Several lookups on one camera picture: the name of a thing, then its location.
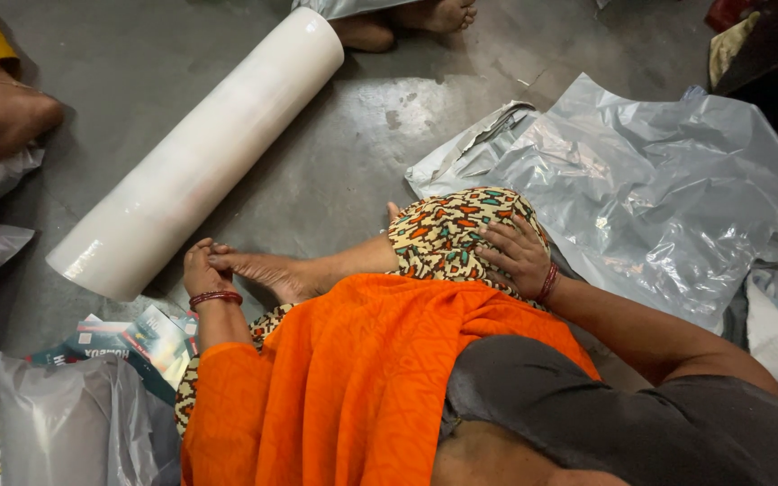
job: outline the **gray concrete floor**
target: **gray concrete floor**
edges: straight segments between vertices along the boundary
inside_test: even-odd
[[[621,96],[678,99],[706,83],[709,5],[614,0],[598,12],[594,0],[480,0],[463,35],[348,54],[192,241],[300,258],[348,248],[386,226],[385,202],[412,202],[407,167],[511,99],[547,110],[582,71]],[[119,304],[64,280],[44,256],[288,11],[287,0],[0,0],[26,81],[69,106],[43,167],[0,200],[0,223],[38,230],[0,269],[1,350],[49,348],[90,312],[183,313],[178,257]],[[266,304],[255,292],[244,309],[254,318]]]

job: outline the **woman's right hand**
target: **woman's right hand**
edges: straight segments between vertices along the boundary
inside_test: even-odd
[[[518,230],[497,222],[479,230],[479,234],[499,252],[486,247],[476,247],[475,252],[511,276],[507,278],[489,270],[489,279],[508,285],[524,300],[534,300],[542,292],[548,270],[551,270],[551,259],[530,223],[517,215],[512,217],[512,222]]]

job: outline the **woman's left hand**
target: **woman's left hand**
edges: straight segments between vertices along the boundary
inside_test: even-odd
[[[185,290],[190,297],[216,291],[237,292],[232,284],[232,273],[219,272],[209,265],[212,239],[204,238],[185,253]]]

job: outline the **plastic wrap roll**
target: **plastic wrap roll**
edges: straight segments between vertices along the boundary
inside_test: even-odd
[[[86,289],[132,301],[344,61],[294,10],[47,255]]]

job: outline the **hand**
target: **hand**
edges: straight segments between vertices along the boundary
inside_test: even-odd
[[[517,215],[512,217],[512,222],[520,233],[512,226],[493,221],[487,228],[479,230],[499,252],[485,247],[476,247],[475,251],[483,260],[511,276],[508,279],[501,273],[489,270],[489,279],[508,285],[524,300],[534,300],[542,292],[548,270],[551,270],[551,259],[530,223]]]
[[[185,253],[184,284],[190,297],[215,291],[237,292],[232,284],[232,273],[219,272],[209,265],[212,248],[212,239],[204,238]]]

